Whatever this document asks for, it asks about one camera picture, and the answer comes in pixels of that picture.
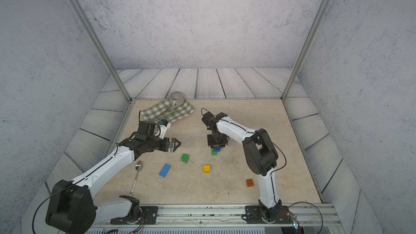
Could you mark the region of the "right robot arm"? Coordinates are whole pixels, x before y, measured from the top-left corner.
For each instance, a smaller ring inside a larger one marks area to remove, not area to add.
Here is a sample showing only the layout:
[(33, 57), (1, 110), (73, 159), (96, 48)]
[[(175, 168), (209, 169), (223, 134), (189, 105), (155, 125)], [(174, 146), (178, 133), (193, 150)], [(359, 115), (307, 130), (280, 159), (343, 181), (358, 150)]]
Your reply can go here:
[(278, 153), (268, 132), (264, 129), (254, 130), (235, 122), (225, 113), (213, 115), (210, 112), (202, 116), (202, 122), (211, 134), (208, 145), (212, 149), (224, 148), (230, 139), (243, 147), (249, 169), (257, 175), (260, 189), (261, 218), (273, 223), (281, 212), (288, 209), (282, 205), (276, 186)]

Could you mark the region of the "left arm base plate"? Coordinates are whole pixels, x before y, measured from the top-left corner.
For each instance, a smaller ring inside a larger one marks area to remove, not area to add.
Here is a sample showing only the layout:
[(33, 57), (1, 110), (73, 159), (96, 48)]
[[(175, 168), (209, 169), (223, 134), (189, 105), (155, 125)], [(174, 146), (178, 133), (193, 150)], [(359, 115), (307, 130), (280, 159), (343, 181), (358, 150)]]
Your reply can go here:
[(110, 220), (111, 225), (155, 225), (158, 215), (158, 206), (141, 206), (137, 212), (134, 212), (132, 215), (115, 218)]

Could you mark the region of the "light blue long lego brick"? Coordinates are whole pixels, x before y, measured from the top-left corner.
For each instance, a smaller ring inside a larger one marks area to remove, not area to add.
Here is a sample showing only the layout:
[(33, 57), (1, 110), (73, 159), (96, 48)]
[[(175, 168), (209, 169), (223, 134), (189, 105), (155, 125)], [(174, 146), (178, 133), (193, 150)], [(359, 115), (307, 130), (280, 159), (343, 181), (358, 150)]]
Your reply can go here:
[(159, 175), (163, 178), (165, 178), (167, 176), (167, 174), (169, 173), (169, 171), (171, 170), (171, 166), (169, 164), (165, 164), (161, 171), (159, 172)]

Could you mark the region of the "orange lego brick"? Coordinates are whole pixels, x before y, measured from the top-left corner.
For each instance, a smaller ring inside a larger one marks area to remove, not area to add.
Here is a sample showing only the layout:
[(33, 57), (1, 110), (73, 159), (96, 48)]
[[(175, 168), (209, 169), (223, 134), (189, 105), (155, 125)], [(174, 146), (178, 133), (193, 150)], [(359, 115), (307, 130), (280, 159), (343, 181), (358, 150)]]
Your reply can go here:
[(253, 187), (255, 185), (253, 179), (247, 179), (245, 182), (247, 187)]

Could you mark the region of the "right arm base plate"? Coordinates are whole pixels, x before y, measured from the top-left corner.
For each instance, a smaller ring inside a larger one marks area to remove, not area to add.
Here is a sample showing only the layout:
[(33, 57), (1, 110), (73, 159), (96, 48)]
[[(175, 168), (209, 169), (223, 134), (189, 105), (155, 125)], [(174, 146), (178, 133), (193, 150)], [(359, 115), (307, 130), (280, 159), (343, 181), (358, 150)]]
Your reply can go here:
[(291, 212), (287, 206), (275, 206), (267, 209), (263, 206), (246, 206), (242, 220), (248, 224), (291, 224)]

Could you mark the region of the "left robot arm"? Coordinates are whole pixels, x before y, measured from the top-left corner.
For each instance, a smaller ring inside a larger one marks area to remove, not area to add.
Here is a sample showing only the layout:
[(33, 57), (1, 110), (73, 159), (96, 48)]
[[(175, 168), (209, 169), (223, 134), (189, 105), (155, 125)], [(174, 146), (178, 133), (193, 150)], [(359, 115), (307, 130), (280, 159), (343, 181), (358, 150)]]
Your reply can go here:
[(84, 234), (91, 226), (108, 220), (144, 222), (140, 201), (132, 196), (121, 195), (117, 201), (99, 205), (94, 198), (108, 181), (144, 153), (175, 152), (181, 142), (164, 136), (169, 128), (166, 120), (141, 121), (138, 129), (102, 161), (70, 181), (56, 183), (49, 198), (46, 224), (67, 234)]

